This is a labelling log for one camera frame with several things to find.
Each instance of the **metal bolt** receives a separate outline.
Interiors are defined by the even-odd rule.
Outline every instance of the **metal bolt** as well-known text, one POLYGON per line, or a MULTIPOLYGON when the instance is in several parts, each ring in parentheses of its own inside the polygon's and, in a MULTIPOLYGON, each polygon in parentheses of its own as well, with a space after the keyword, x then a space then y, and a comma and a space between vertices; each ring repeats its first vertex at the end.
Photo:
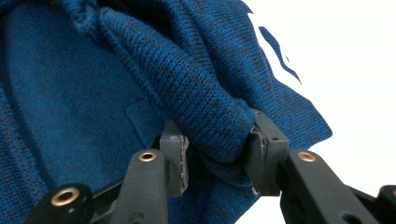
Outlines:
POLYGON ((54 206, 64 206, 72 203, 79 195, 79 190, 76 188, 61 189, 56 193, 50 202, 54 206))
POLYGON ((315 158, 314 155, 308 152, 299 152, 298 153, 298 158, 300 158, 303 161, 315 161, 317 158, 315 158))
POLYGON ((141 161, 154 161, 157 155, 154 152, 143 152, 139 155, 141 161))

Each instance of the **white logo print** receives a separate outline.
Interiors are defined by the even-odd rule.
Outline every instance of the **white logo print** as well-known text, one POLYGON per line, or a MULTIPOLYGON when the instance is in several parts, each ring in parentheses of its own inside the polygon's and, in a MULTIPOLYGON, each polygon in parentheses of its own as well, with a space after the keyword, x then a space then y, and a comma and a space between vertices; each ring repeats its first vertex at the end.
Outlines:
MULTIPOLYGON (((253 28, 254 28, 254 32, 256 33, 257 40, 259 41, 259 45, 264 51, 265 56, 271 66, 271 69, 274 73, 274 77, 284 85, 290 87, 292 90, 302 95, 304 98, 308 99, 306 97, 306 92, 303 91, 303 87, 300 81, 294 75, 292 75, 282 67, 274 48, 262 36, 259 27, 264 27, 264 26, 262 24, 259 24, 257 20, 255 20, 254 14, 248 13, 247 15, 250 18, 251 23, 253 24, 253 28)), ((281 57, 284 63, 289 63, 289 59, 283 55, 282 50, 281 50, 281 57)))

